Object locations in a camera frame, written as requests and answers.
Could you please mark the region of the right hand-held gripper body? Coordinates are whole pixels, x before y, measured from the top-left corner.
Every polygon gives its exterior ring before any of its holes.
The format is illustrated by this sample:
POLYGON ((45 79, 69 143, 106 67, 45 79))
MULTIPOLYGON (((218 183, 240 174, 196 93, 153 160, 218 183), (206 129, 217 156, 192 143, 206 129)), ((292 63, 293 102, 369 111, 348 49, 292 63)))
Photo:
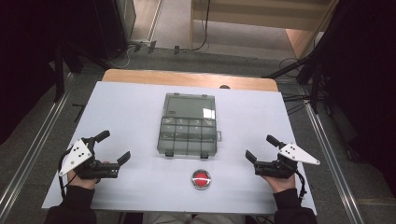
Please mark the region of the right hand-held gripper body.
POLYGON ((288 179, 298 171, 297 163, 320 165, 320 161, 308 154, 296 144, 283 142, 273 143, 279 148, 275 161, 254 161, 256 175, 270 176, 274 178, 288 179))

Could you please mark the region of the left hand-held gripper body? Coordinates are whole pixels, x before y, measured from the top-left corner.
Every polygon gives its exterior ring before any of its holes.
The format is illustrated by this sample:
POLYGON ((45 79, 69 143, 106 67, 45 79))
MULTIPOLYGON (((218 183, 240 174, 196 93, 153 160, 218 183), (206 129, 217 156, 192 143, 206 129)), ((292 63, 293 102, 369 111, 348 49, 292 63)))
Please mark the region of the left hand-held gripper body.
POLYGON ((94 156, 94 144, 101 139, 81 138, 71 147, 65 162, 61 162, 59 176, 74 171, 80 179, 117 178, 118 163, 102 163, 94 156))

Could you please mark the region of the person's left hand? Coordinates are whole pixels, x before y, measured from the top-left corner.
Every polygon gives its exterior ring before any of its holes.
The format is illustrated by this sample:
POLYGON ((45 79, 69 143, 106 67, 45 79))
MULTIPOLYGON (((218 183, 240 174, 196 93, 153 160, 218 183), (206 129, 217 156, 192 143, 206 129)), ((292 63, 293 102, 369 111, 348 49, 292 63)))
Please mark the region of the person's left hand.
POLYGON ((84 189, 94 189, 99 182, 98 179, 81 179, 74 170, 67 173, 67 180, 70 186, 78 186, 84 189))

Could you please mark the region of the person's right hand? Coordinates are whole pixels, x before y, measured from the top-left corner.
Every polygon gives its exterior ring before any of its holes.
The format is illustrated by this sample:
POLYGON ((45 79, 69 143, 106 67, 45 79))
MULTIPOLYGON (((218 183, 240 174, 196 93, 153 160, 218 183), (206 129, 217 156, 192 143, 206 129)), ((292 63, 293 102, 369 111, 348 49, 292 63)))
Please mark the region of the person's right hand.
POLYGON ((269 184, 273 190, 273 193, 279 193, 287 189, 294 189, 296 187, 295 175, 292 175, 287 179, 275 178, 265 175, 263 175, 262 178, 269 184))

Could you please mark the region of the white board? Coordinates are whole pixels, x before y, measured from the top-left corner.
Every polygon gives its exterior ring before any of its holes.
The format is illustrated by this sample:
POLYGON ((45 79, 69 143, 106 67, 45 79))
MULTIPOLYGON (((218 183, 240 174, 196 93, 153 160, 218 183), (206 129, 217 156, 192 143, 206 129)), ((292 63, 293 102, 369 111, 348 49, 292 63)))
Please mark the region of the white board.
POLYGON ((109 130, 94 147, 101 161, 114 161, 129 151, 116 179, 96 188, 92 208, 125 212, 186 212, 215 214, 272 214, 276 204, 268 184, 245 157, 249 150, 260 161, 276 159, 278 149, 266 141, 271 134, 294 143, 287 110, 280 93, 212 88, 99 82, 77 129, 76 139, 109 130), (167 93, 207 94, 216 101, 220 132, 215 156, 167 158, 157 149, 167 93), (198 190, 191 183, 199 169, 211 183, 198 190))

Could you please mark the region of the red round button object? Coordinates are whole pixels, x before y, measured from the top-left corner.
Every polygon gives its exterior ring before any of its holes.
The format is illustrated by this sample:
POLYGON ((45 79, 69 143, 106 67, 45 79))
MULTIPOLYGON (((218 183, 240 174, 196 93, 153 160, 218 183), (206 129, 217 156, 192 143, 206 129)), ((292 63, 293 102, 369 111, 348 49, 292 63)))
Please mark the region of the red round button object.
POLYGON ((211 183, 211 176, 206 170, 196 170, 191 176, 191 183, 198 190, 207 189, 211 183))

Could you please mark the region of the clear plastic compartment box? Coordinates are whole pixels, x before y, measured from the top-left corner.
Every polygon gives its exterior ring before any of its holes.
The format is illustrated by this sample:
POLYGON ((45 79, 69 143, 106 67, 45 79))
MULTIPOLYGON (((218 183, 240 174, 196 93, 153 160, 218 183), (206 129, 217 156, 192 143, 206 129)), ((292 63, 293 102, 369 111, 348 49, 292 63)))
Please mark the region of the clear plastic compartment box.
POLYGON ((197 156, 208 159, 217 153, 216 101, 213 95, 167 93, 157 149, 165 157, 197 156))

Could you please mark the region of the black tripod stand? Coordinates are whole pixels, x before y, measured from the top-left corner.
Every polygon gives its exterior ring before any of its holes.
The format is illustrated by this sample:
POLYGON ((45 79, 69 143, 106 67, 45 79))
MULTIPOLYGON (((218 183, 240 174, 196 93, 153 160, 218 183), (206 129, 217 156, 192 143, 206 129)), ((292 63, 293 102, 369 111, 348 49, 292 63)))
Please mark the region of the black tripod stand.
POLYGON ((307 56, 295 63, 292 63, 270 75, 262 75, 262 78, 275 79, 286 75, 288 72, 301 67, 302 70, 298 74, 296 80, 299 85, 306 84, 312 80, 311 92, 308 96, 309 104, 315 114, 318 113, 318 87, 321 78, 321 64, 320 64, 321 49, 320 47, 314 48, 307 56))

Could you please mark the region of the person's legs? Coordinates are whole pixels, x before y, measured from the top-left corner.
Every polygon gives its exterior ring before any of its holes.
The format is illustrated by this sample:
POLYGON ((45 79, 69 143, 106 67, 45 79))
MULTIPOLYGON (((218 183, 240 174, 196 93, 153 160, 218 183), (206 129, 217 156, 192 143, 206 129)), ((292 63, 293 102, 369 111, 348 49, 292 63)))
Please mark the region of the person's legs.
POLYGON ((246 224, 242 215, 145 213, 142 224, 246 224))

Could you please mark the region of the wooden table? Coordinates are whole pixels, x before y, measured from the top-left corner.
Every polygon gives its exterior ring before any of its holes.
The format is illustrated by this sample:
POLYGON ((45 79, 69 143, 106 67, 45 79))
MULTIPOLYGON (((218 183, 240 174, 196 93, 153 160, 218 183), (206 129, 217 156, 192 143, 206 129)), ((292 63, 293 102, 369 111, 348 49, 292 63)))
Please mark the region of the wooden table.
POLYGON ((278 91, 276 82, 271 78, 235 77, 174 71, 108 69, 105 71, 102 80, 107 82, 129 82, 218 89, 221 86, 228 86, 231 90, 278 91))

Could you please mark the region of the black curtain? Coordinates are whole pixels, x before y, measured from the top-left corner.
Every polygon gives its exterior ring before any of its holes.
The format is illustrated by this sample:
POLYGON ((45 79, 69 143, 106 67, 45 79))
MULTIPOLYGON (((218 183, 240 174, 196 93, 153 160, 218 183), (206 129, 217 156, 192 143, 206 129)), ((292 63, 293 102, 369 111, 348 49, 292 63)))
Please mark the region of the black curtain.
POLYGON ((0 145, 51 87, 55 47, 80 71, 78 55, 95 57, 74 39, 75 21, 92 0, 0 0, 0 145))
POLYGON ((323 37, 326 89, 355 131, 346 141, 396 196, 396 0, 339 0, 323 37))

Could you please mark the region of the black cabinet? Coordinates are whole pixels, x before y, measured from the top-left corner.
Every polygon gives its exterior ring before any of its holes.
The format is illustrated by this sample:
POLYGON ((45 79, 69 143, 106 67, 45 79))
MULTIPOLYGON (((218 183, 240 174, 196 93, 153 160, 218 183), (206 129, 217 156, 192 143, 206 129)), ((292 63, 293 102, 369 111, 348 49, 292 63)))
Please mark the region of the black cabinet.
POLYGON ((134 0, 92 0, 99 25, 98 56, 116 57, 126 50, 134 29, 134 0))

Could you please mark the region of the light wooden shelf unit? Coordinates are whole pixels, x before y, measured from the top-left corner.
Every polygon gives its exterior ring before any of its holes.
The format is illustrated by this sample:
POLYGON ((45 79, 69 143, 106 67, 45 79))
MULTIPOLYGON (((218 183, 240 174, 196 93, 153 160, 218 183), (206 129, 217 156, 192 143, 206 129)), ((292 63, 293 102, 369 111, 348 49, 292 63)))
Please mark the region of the light wooden shelf unit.
POLYGON ((294 55, 302 59, 319 32, 325 32, 340 0, 190 0, 190 47, 193 21, 284 28, 294 55))

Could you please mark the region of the metal floor rail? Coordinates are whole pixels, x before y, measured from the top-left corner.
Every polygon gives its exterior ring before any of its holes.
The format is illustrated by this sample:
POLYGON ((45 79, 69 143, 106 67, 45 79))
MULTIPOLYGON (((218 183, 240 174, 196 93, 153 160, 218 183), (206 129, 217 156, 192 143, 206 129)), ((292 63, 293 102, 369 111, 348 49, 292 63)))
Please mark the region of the metal floor rail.
POLYGON ((297 143, 321 162, 317 168, 305 166, 319 224, 366 224, 322 119, 310 100, 304 98, 302 103, 304 120, 293 128, 297 143))
POLYGON ((75 78, 73 73, 66 76, 64 95, 56 103, 51 98, 53 89, 50 89, 0 146, 0 171, 3 174, 0 176, 0 223, 6 222, 23 185, 42 154, 68 100, 75 78))

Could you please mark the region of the black stand post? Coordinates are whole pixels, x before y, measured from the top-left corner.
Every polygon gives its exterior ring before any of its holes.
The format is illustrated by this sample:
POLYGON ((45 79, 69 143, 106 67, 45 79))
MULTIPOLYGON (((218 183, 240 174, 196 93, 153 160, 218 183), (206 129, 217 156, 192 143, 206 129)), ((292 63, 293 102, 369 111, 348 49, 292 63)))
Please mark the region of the black stand post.
POLYGON ((57 103, 64 94, 64 63, 63 63, 63 55, 62 48, 60 45, 55 47, 55 86, 56 93, 54 102, 57 103))

